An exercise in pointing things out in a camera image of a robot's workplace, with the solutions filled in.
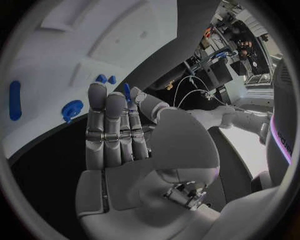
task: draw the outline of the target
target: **dark floor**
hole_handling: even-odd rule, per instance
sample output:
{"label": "dark floor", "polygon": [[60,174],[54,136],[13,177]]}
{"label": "dark floor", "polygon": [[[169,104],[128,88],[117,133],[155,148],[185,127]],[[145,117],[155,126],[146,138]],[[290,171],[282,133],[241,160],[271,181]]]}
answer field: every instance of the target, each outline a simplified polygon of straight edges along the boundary
{"label": "dark floor", "polygon": [[[179,93],[178,99],[188,91],[188,84],[190,83],[182,85],[184,91]],[[161,91],[157,95],[169,97],[170,101],[172,93],[174,94],[174,91]],[[216,107],[215,102],[207,104],[205,101],[207,100],[195,94],[183,107]],[[34,209],[51,226],[71,240],[87,239],[75,213],[76,187],[81,172],[85,170],[85,130],[86,118],[41,141],[12,166],[20,188]],[[251,193],[251,178],[219,129],[211,128],[209,133],[220,154],[220,174],[208,189],[205,203],[221,211],[226,203]]]}

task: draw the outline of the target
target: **purple light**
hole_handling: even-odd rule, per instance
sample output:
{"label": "purple light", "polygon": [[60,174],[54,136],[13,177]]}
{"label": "purple light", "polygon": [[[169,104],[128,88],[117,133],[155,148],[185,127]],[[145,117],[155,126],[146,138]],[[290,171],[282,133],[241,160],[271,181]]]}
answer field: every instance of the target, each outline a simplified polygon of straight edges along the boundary
{"label": "purple light", "polygon": [[271,117],[271,121],[270,121],[270,129],[271,129],[271,133],[273,135],[273,138],[275,139],[275,142],[277,143],[280,151],[284,155],[284,157],[287,160],[288,164],[291,164],[292,163],[291,155],[289,154],[289,152],[287,151],[287,149],[285,148],[285,146],[283,145],[283,143],[281,142],[281,140],[278,136],[278,131],[276,130],[273,116]]}

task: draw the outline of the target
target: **pink light strip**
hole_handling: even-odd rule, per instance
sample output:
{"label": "pink light strip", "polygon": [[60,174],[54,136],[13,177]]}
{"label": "pink light strip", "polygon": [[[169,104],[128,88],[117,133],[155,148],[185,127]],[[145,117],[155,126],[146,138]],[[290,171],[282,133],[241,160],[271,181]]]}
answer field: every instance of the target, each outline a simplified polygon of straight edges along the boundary
{"label": "pink light strip", "polygon": [[272,115],[271,121],[270,121],[270,129],[271,129],[271,133],[273,135],[273,138],[275,139],[275,142],[277,143],[280,151],[284,155],[284,157],[287,160],[288,164],[291,164],[292,163],[291,155],[289,154],[289,152],[287,151],[287,149],[285,148],[285,146],[281,142],[281,139],[278,136],[278,131],[276,130],[276,127],[275,127],[275,124],[274,124],[273,115]]}

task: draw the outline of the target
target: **black floor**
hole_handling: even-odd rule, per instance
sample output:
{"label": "black floor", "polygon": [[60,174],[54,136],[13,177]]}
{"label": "black floor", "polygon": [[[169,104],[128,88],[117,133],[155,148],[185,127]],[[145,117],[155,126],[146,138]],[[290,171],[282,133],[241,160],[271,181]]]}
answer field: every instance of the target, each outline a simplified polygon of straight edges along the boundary
{"label": "black floor", "polygon": [[[197,96],[194,98],[197,102],[193,104],[205,105]],[[12,166],[20,188],[34,209],[71,240],[87,239],[75,213],[76,187],[85,170],[85,130],[86,118],[38,143]],[[209,133],[219,151],[220,175],[210,186],[205,203],[221,211],[226,203],[251,193],[251,178],[219,129],[211,128]]]}

